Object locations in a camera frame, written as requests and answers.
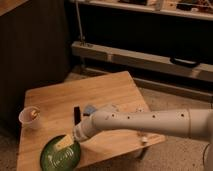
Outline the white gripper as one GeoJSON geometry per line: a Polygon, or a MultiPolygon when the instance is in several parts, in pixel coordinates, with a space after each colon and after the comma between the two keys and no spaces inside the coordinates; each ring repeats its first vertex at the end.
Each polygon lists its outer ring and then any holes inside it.
{"type": "MultiPolygon", "coordinates": [[[[78,142],[84,142],[92,138],[97,134],[97,129],[92,123],[90,117],[83,119],[80,123],[73,128],[73,137],[78,142]]],[[[56,150],[62,150],[74,143],[73,138],[70,135],[66,135],[60,141],[55,144],[56,150]]]]}

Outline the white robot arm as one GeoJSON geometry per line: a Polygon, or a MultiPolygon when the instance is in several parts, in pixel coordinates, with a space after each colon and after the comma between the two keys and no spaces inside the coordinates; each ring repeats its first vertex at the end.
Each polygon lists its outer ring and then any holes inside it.
{"type": "Polygon", "coordinates": [[[120,112],[115,106],[97,109],[73,128],[72,136],[59,140],[59,151],[84,142],[102,131],[129,129],[209,142],[204,171],[213,171],[213,109],[176,109],[151,112],[120,112]]]}

